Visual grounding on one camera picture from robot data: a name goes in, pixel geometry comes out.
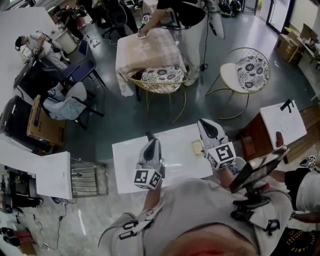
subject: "beige cloth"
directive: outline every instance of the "beige cloth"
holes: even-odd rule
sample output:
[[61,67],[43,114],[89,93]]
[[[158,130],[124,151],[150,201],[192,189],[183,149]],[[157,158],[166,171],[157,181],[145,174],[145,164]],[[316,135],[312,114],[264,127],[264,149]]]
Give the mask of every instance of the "beige cloth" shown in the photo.
[[157,9],[158,0],[143,0],[142,10],[144,14],[152,15]]
[[127,84],[127,77],[140,70],[169,65],[177,65],[187,72],[181,53],[167,29],[151,29],[144,39],[132,34],[118,40],[115,71],[123,96],[134,94]]

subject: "cardboard box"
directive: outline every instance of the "cardboard box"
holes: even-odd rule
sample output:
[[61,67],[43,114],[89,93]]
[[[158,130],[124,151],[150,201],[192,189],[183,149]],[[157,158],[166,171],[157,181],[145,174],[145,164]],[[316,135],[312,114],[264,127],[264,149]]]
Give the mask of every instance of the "cardboard box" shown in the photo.
[[[286,62],[288,62],[298,47],[300,47],[299,42],[296,42],[288,35],[280,34],[274,49]],[[301,53],[298,51],[291,62],[297,63],[300,59]]]
[[26,135],[39,141],[63,147],[65,145],[66,121],[50,118],[43,110],[40,95],[34,99]]
[[309,38],[312,38],[315,41],[318,35],[308,25],[303,24],[303,29],[301,31],[300,37],[302,39],[305,38],[306,40],[308,40]]

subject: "white cushion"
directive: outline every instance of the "white cushion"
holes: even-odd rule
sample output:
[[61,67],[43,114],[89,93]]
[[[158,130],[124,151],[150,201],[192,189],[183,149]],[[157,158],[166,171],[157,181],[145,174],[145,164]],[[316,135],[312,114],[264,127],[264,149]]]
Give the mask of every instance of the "white cushion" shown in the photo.
[[227,63],[221,66],[220,75],[225,85],[237,93],[248,94],[249,91],[242,88],[237,73],[237,65]]
[[65,95],[65,98],[77,97],[81,101],[87,99],[87,91],[82,82],[77,82]]

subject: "doorway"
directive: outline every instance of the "doorway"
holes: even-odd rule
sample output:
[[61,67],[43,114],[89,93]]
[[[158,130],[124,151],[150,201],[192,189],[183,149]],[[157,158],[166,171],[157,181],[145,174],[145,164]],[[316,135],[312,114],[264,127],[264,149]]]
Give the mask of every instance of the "doorway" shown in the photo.
[[283,32],[284,27],[290,26],[290,19],[296,0],[264,0],[269,2],[269,12],[266,25],[277,34]]

